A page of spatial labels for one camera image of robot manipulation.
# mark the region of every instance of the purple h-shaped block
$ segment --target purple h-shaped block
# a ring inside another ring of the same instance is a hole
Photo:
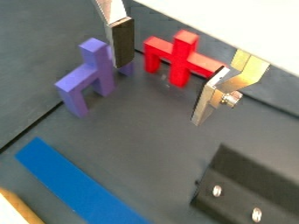
[[[82,117],[89,110],[81,90],[90,85],[100,95],[106,96],[114,89],[114,79],[108,44],[90,38],[78,48],[84,63],[54,83],[54,86],[69,111],[77,117]]]

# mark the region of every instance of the red block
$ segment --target red block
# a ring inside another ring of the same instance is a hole
[[[213,72],[227,65],[196,53],[199,40],[199,35],[185,30],[173,35],[173,43],[156,37],[148,38],[144,41],[144,70],[154,73],[161,59],[165,59],[170,62],[169,82],[174,86],[181,88],[187,84],[191,71],[209,78]]]

